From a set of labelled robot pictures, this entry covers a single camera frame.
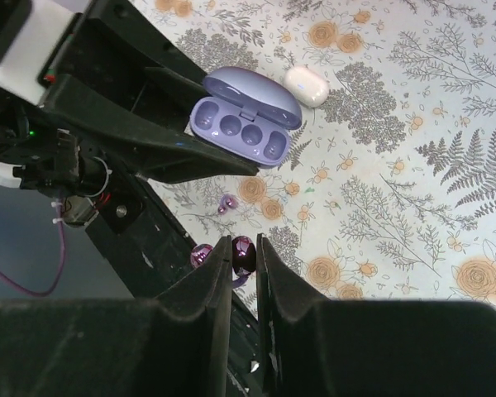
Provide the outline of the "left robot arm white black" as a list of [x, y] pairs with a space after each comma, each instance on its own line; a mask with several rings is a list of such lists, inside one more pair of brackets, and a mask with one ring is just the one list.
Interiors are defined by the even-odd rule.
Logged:
[[257, 173], [189, 135], [204, 71], [129, 1], [0, 1], [0, 185], [81, 197], [121, 230], [145, 201], [129, 177], [178, 184]]

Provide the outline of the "white earbud charging case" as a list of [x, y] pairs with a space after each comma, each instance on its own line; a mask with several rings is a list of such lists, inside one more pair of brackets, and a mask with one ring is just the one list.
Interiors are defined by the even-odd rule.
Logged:
[[294, 66], [285, 73], [283, 86], [308, 108], [319, 108], [330, 91], [323, 77], [303, 65]]

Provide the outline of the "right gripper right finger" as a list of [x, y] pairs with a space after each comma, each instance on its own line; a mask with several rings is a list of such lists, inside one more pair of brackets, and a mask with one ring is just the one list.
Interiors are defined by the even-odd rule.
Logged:
[[496, 396], [496, 310], [441, 300], [329, 299], [257, 238], [269, 396]]

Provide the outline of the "lavender earbud charging case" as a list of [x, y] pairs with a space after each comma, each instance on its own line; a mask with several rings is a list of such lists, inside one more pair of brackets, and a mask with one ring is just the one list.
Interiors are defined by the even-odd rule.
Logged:
[[282, 85], [248, 69], [227, 66], [203, 79], [208, 96], [190, 114], [196, 136], [264, 168], [282, 164], [289, 132], [302, 126], [297, 99]]

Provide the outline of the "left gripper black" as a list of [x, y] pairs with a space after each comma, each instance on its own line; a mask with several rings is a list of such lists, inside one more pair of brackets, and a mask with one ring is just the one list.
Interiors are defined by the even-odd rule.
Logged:
[[52, 1], [13, 1], [12, 91], [45, 124], [100, 147], [165, 184], [258, 167], [186, 134], [204, 71], [127, 1], [71, 13]]

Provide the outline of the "purple ear clip earbud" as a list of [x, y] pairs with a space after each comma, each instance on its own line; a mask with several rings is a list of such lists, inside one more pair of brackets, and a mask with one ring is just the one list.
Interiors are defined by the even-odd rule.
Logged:
[[[198, 268], [204, 263], [212, 252], [210, 244], [200, 244], [191, 250], [190, 264]], [[238, 289], [243, 286], [249, 276], [256, 270], [256, 248], [253, 241], [247, 236], [238, 236], [232, 239], [232, 271], [235, 274], [232, 288]]]

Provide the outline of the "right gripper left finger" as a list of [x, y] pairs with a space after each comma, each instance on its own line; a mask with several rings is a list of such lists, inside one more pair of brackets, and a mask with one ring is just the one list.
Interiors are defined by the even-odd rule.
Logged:
[[222, 396], [231, 238], [154, 299], [0, 301], [0, 396]]

